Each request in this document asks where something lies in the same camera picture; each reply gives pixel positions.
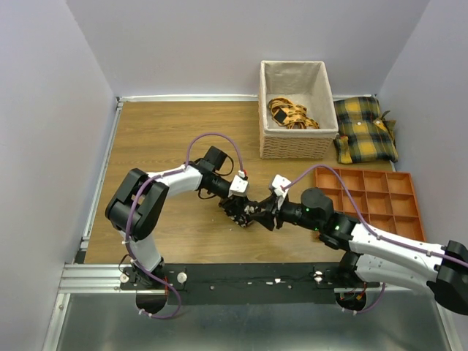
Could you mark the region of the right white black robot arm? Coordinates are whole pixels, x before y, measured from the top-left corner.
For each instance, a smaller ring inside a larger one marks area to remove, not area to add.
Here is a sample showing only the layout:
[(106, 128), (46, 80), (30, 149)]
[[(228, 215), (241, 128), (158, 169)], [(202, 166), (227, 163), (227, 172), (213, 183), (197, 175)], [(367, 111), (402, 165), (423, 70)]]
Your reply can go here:
[(344, 286), (379, 282), (431, 293), (446, 309), (467, 314), (467, 248), (458, 241), (430, 244), (380, 230), (362, 218), (335, 211), (333, 201), (309, 188), (294, 203), (273, 190), (245, 212), (268, 230), (290, 223), (319, 233), (326, 246), (345, 251), (336, 277)]

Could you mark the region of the black floral tie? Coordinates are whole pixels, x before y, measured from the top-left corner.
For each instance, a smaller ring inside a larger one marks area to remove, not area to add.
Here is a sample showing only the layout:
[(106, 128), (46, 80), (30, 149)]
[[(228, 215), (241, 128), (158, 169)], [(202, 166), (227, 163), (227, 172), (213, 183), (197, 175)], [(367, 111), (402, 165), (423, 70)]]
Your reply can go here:
[(225, 210), (227, 216), (239, 227), (248, 227), (254, 221), (252, 214), (258, 213), (258, 202), (247, 202), (245, 204), (233, 204)]

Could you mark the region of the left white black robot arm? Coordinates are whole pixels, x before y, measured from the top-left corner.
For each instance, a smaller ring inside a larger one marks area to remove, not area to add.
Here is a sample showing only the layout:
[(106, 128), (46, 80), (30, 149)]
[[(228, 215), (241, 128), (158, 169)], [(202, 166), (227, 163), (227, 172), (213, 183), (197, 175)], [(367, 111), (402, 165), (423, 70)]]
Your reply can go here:
[(233, 158), (211, 146), (204, 157), (172, 170), (145, 173), (130, 170), (105, 209), (105, 217), (123, 237), (137, 280), (147, 289), (164, 284), (164, 259), (156, 248), (153, 231), (166, 199), (185, 192), (197, 192), (201, 200), (217, 198), (218, 206), (239, 227), (248, 227), (252, 219), (244, 173), (228, 181), (230, 173), (220, 170)]

